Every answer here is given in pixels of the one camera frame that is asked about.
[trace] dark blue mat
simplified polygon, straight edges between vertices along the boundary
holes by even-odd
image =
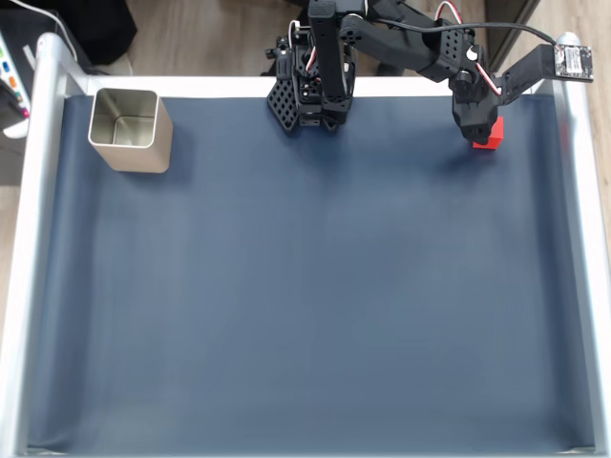
[[[449,98],[293,138],[262,99],[165,104],[160,176],[111,170],[66,105],[31,446],[592,445],[553,100],[505,109],[494,155]]]

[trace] red cube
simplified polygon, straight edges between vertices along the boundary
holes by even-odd
[[[502,116],[499,116],[496,120],[495,125],[493,126],[493,132],[488,138],[487,145],[480,145],[479,143],[474,142],[474,148],[480,150],[495,150],[500,146],[503,142],[503,138],[505,136],[505,119]]]

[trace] wooden floor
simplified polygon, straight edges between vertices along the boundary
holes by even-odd
[[[483,0],[457,0],[466,21],[484,18]],[[408,1],[433,14],[437,0]],[[129,51],[135,74],[258,75],[269,68],[265,48],[273,47],[299,8],[284,0],[128,0],[138,25]],[[589,88],[600,168],[605,221],[611,227],[611,0],[541,0],[531,25],[552,35],[579,34],[592,46],[597,81]],[[520,37],[508,63],[537,43]],[[377,63],[361,59],[360,74]],[[0,323],[4,314],[19,189],[0,187]]]

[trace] white wire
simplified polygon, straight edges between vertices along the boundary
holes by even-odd
[[[290,50],[293,49],[293,25],[295,25],[295,30],[299,30],[302,26],[299,21],[290,21],[288,23],[288,48]]]
[[[446,7],[446,6],[449,7],[450,10],[452,11],[454,18],[456,18],[456,22],[458,24],[462,24],[460,13],[458,12],[458,10],[456,9],[456,7],[453,5],[452,2],[441,2],[439,4],[439,8],[437,8],[437,12],[435,13],[435,21],[439,19],[439,16],[441,15],[441,11],[443,10],[443,7]],[[488,86],[490,86],[490,89],[492,89],[496,95],[500,96],[502,94],[501,90],[495,85],[492,78],[488,76],[484,68],[481,65],[479,65],[479,63],[477,62],[475,62],[475,66],[477,67],[477,71],[479,72],[479,74],[481,74],[482,78],[484,78],[486,83],[488,83]]]
[[[305,66],[306,72],[309,72],[309,69],[314,64],[315,59],[316,59],[316,47],[312,48],[312,54],[310,55],[309,60],[307,61],[307,65]]]
[[[453,5],[452,2],[441,2],[439,4],[439,7],[437,8],[437,12],[435,13],[435,21],[439,19],[439,16],[441,16],[441,11],[443,10],[443,7],[450,8],[450,10],[452,11],[452,14],[454,15],[454,18],[456,19],[456,22],[458,24],[462,24],[462,20],[460,19],[460,14],[458,13],[458,10],[456,9],[456,7]]]
[[[502,94],[500,88],[498,88],[497,86],[495,86],[494,81],[492,80],[492,78],[490,76],[488,76],[488,74],[486,73],[486,71],[484,70],[484,68],[479,65],[477,62],[475,62],[475,66],[477,67],[477,70],[479,71],[479,74],[482,75],[482,77],[486,80],[486,82],[488,83],[488,86],[490,86],[490,89],[493,90],[493,92],[500,96]]]
[[[57,18],[57,16],[53,16],[48,11],[44,11],[37,7],[33,7],[32,5],[23,3],[20,0],[10,0],[10,1],[12,1],[12,3],[14,3],[15,5],[19,5],[20,7],[25,8],[26,10],[36,11],[36,12],[39,12],[40,14],[44,14],[45,16],[50,17],[53,21],[55,21],[57,25],[59,26],[59,29],[61,29],[62,33],[64,34],[64,38],[66,38],[66,42],[68,43],[68,48],[70,48],[70,51],[73,54],[74,60],[78,62],[78,57],[76,56],[76,49],[73,46],[73,42],[70,41],[70,38],[68,37],[68,33],[66,32],[66,28],[61,23],[61,21]]]

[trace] metal cup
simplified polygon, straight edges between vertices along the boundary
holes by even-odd
[[[89,141],[113,169],[160,174],[170,166],[174,124],[153,91],[100,89]]]

